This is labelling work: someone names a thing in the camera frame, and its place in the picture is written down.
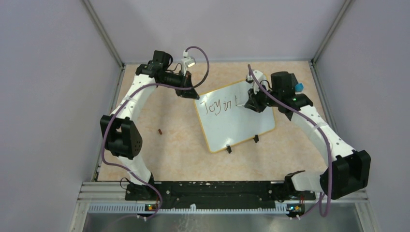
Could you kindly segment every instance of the gray wall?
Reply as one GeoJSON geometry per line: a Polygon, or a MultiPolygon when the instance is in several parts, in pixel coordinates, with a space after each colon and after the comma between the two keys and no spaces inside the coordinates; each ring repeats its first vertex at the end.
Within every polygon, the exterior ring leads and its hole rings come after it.
{"type": "Polygon", "coordinates": [[[410,1],[362,0],[318,63],[337,128],[372,156],[370,202],[383,231],[408,231],[410,1]]]}
{"type": "Polygon", "coordinates": [[[124,62],[189,45],[211,60],[310,59],[343,0],[92,0],[124,62]]]}
{"type": "Polygon", "coordinates": [[[1,231],[68,230],[118,72],[79,0],[1,1],[1,231]]]}

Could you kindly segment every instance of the tilted whiteboard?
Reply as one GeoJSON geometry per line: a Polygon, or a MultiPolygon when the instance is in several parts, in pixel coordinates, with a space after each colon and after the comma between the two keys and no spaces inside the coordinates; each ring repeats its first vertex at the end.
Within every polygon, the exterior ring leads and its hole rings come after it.
{"type": "Polygon", "coordinates": [[[243,106],[250,88],[251,84],[241,81],[194,100],[210,152],[221,151],[275,127],[272,109],[257,113],[243,106]]]}

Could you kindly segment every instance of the floor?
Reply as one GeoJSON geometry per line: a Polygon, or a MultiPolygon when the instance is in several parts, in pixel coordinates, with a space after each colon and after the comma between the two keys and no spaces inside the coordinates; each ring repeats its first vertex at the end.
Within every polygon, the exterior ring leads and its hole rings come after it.
{"type": "MultiPolygon", "coordinates": [[[[199,94],[244,80],[246,62],[211,63],[207,80],[197,88],[199,94]]],[[[251,62],[253,69],[268,75],[279,71],[294,73],[303,83],[305,93],[323,115],[312,73],[307,61],[251,62]]],[[[125,96],[138,65],[127,65],[118,103],[125,96]]],[[[189,68],[192,82],[199,82],[206,63],[189,68]]],[[[299,170],[324,171],[326,165],[305,134],[285,115],[274,109],[276,128],[253,140],[232,147],[232,153],[223,150],[210,153],[193,100],[177,97],[175,91],[158,87],[147,100],[137,122],[143,137],[142,155],[148,169],[157,181],[243,181],[283,180],[284,176],[299,170]]],[[[105,151],[109,162],[119,162],[105,151]]],[[[102,164],[98,180],[118,181],[126,171],[102,164]]]]}

